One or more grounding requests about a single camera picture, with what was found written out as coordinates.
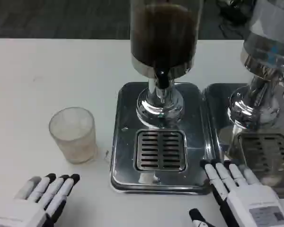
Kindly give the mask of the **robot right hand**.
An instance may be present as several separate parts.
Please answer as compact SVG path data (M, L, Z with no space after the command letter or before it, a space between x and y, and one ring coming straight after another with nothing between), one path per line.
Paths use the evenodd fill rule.
M284 227L284 207L275 190L251 169L231 161L202 160L219 211L229 227Z

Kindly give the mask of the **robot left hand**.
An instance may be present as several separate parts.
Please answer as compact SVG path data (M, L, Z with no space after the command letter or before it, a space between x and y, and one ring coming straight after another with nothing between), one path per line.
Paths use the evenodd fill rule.
M0 201L0 227L53 227L79 181L79 174L32 177L13 199Z

